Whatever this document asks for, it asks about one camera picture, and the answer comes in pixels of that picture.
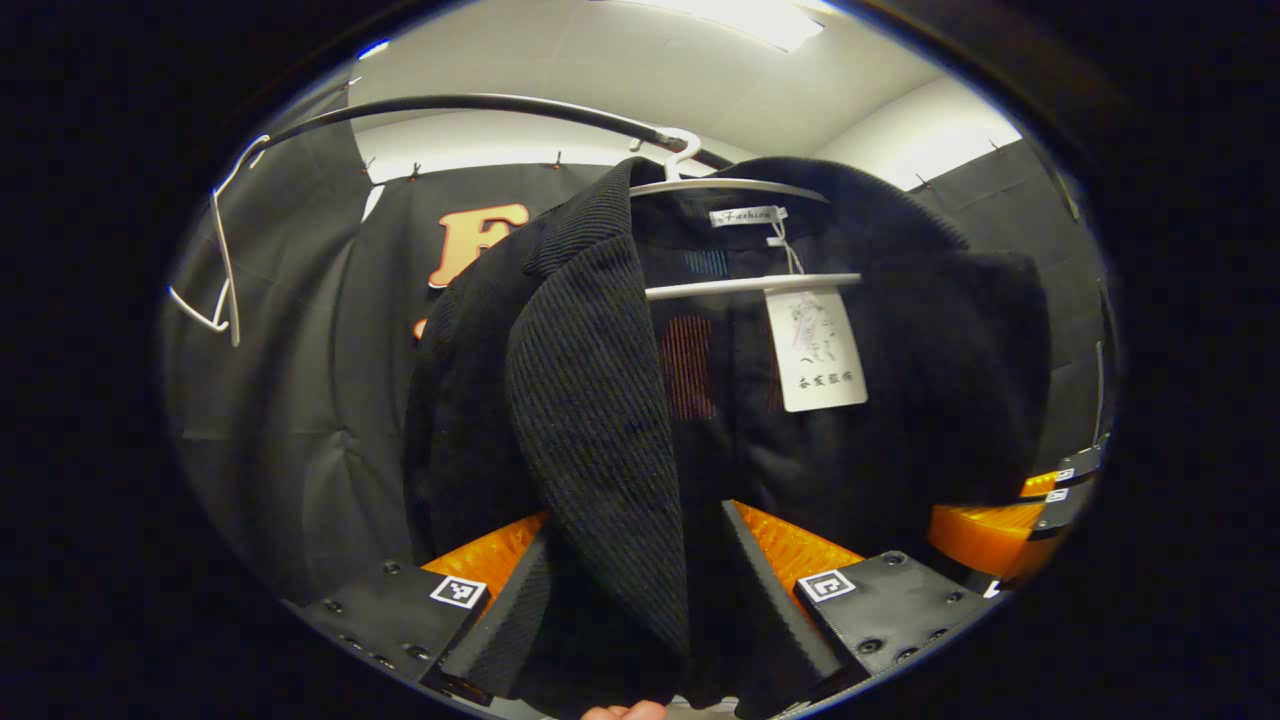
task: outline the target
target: paper hang tag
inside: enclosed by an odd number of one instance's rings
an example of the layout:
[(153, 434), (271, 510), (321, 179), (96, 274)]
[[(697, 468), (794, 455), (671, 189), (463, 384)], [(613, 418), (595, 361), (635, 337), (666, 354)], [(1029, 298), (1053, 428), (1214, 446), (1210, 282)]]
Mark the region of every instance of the paper hang tag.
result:
[(787, 413), (867, 402), (854, 329), (835, 287), (765, 290)]
[(780, 223), (787, 217), (786, 208), (777, 205), (760, 205), (759, 208), (732, 208), (730, 210), (712, 210), (708, 213), (713, 228), (726, 225), (760, 225), (765, 223)]

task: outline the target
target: jacket lapel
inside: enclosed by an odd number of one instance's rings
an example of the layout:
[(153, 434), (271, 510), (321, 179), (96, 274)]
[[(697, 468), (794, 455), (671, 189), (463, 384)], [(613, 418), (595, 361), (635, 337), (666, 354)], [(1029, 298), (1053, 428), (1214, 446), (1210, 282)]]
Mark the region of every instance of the jacket lapel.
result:
[(507, 347), (507, 400), (544, 501), (584, 566), (678, 657), (690, 652), (680, 488), (631, 238), (632, 159), (562, 206), (525, 272), (545, 279)]

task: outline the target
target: white wire hanger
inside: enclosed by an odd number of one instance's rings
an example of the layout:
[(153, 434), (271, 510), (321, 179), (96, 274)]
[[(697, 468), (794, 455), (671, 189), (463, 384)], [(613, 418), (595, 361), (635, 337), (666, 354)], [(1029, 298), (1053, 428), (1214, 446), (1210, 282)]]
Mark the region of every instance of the white wire hanger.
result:
[[(218, 232), (218, 251), (223, 256), (223, 270), (227, 272), (227, 279), (223, 281), (223, 291), (218, 295), (218, 306), (214, 309), (214, 318), (209, 319), (201, 315), (195, 307), (188, 305), (187, 301), (182, 299), (182, 296), (178, 295), (178, 291), (173, 290), (173, 286), (169, 286), (169, 297), (173, 297), (174, 302), (178, 304), (178, 307), (180, 307), (183, 313), (191, 315), (197, 322), (200, 322), (200, 324), (205, 325), (206, 328), (209, 328), (215, 333), (224, 332), (228, 327), (230, 327), (232, 347), (239, 347), (239, 305), (236, 302), (236, 278), (232, 275), (232, 256), (227, 251), (227, 232), (223, 231), (223, 215), (218, 210), (218, 196), (221, 195), (224, 190), (227, 190), (228, 184), (230, 184), (232, 178), (236, 177), (236, 173), (244, 163), (244, 158), (248, 158), (248, 155), (253, 152), (255, 147), (269, 140), (271, 140), (271, 137), (264, 135), (262, 137), (259, 137), (257, 140), (251, 142), (250, 146), (244, 149), (244, 152), (241, 152), (241, 156), (236, 160), (236, 165), (232, 167), (230, 174), (227, 176), (227, 179), (223, 181), (223, 184), (218, 186), (218, 188), (214, 190), (214, 192), (210, 195), (209, 199), (209, 205), (214, 211), (214, 229)], [(257, 161), (261, 159), (262, 154), (259, 152), (248, 167), (253, 168), (253, 165), (256, 165)], [(223, 305), (228, 297), (230, 297), (232, 300), (229, 306), (230, 311), (229, 322), (221, 319)]]
[[(776, 192), (780, 195), (795, 195), (797, 197), (806, 197), (819, 202), (831, 202), (820, 192), (814, 192), (809, 188), (796, 187), (794, 184), (781, 182), (742, 178), (681, 179), (677, 165), (696, 155), (698, 151), (701, 150), (703, 141), (696, 135), (680, 128), (662, 128), (660, 132), (684, 140), (686, 143), (685, 149), (667, 158), (667, 161), (663, 165), (667, 176), (666, 181), (637, 184), (631, 188), (631, 197), (655, 195), (659, 192), (673, 192), (677, 190), (755, 190), (760, 192)], [(783, 224), (785, 218), (785, 209), (780, 209), (777, 222), (771, 223), (773, 225), (773, 232), (777, 233), (777, 237), (769, 240), (776, 240), (778, 246), (786, 249), (787, 270), (791, 274), (649, 287), (644, 291), (645, 299), (653, 301), (667, 300), (671, 297), (692, 297), (698, 295), (723, 295), (727, 292), (742, 292), (750, 290), (832, 287), (861, 282), (863, 275), (860, 273), (805, 274), (804, 265), (800, 263), (800, 256), (796, 255), (796, 251), (791, 249), (790, 243), (787, 243), (786, 225)]]

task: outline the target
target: black coat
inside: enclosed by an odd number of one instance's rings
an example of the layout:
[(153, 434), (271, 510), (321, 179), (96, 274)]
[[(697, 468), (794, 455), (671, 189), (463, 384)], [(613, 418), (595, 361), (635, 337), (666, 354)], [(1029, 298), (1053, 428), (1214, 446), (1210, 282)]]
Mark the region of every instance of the black coat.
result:
[[(808, 692), (744, 687), (786, 652), (726, 591), (719, 501), (873, 555), (923, 538), (936, 502), (1016, 497), (1039, 437), (1048, 319), (1029, 259), (968, 252), (905, 193), (836, 163), (717, 174), (831, 205), (723, 190), (632, 201), (662, 169), (623, 161), (460, 274), (419, 351), (406, 493), (420, 560), (550, 510), (558, 584), (509, 671), (513, 694), (561, 717), (673, 692), (695, 706), (763, 693), (767, 712)], [(646, 286), (786, 273), (768, 225), (708, 222), (771, 204), (788, 209), (808, 273), (864, 275), (841, 296), (867, 404), (782, 409), (758, 292), (645, 300)]]

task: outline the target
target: black pole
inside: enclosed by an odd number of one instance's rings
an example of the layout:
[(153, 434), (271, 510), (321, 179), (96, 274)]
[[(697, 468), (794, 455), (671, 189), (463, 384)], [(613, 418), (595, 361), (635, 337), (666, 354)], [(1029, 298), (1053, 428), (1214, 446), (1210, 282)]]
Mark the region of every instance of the black pole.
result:
[[(323, 115), (311, 118), (310, 120), (303, 120), (285, 129), (284, 132), (280, 132), (279, 135), (271, 136), (271, 140), (262, 143), (259, 147), (259, 151), (266, 150), (273, 145), (284, 142), (285, 140), (297, 137), (305, 132), (321, 128), (325, 126), (332, 126), (334, 123), (343, 123), (353, 120), (356, 118), (366, 118), (369, 115), (380, 115), (383, 113), (402, 113), (406, 110), (436, 110), (436, 109), (503, 110), (507, 113), (526, 113), (530, 115), (543, 115), (547, 118), (557, 118), (561, 120), (570, 120), (585, 126), (598, 127), (600, 129), (612, 131), (628, 137), (636, 137), (650, 145), (657, 145), (658, 147), (664, 147), (667, 150), (671, 150), (672, 152), (685, 149), (684, 140), (663, 135), (654, 127), (646, 126), (644, 123), (628, 118), (623, 118), (621, 115), (613, 115), (611, 113), (593, 110), (591, 108), (584, 108), (581, 105), (570, 105), (568, 102), (543, 100), (539, 97), (524, 97), (520, 95), (492, 95), (492, 94), (477, 92), (477, 94), (462, 94), (462, 95), (417, 95), (411, 97), (393, 97), (390, 100), (379, 100), (376, 102), (366, 102), (364, 105), (356, 105), (352, 108), (333, 110), (332, 113), (325, 113)], [(699, 150), (692, 159), (717, 170), (727, 168), (733, 164), (726, 158), (710, 152), (709, 150)]]

